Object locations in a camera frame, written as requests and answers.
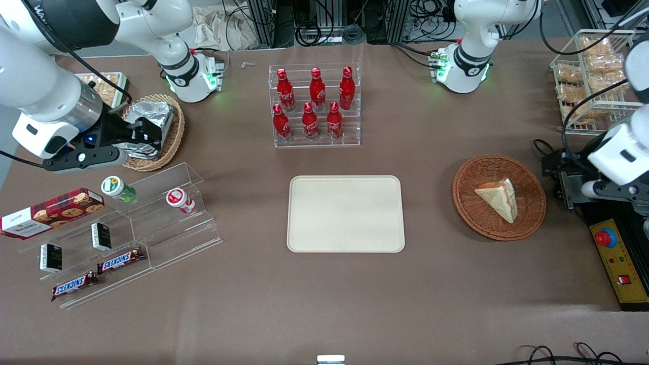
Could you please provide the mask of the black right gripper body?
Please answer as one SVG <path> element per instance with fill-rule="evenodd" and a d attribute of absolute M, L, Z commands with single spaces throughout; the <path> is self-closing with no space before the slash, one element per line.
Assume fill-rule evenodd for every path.
<path fill-rule="evenodd" d="M 104 107 L 97 122 L 76 137 L 76 148 L 95 149 L 119 143 L 137 143 L 134 130 L 117 114 Z"/>

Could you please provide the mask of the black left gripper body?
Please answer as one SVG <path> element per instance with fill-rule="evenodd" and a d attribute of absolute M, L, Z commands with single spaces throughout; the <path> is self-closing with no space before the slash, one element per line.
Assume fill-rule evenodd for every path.
<path fill-rule="evenodd" d="M 565 172 L 567 175 L 582 175 L 586 178 L 594 178 L 594 166 L 589 162 L 586 155 L 574 153 L 568 155 L 566 149 L 561 148 L 556 151 L 558 155 L 558 172 Z"/>

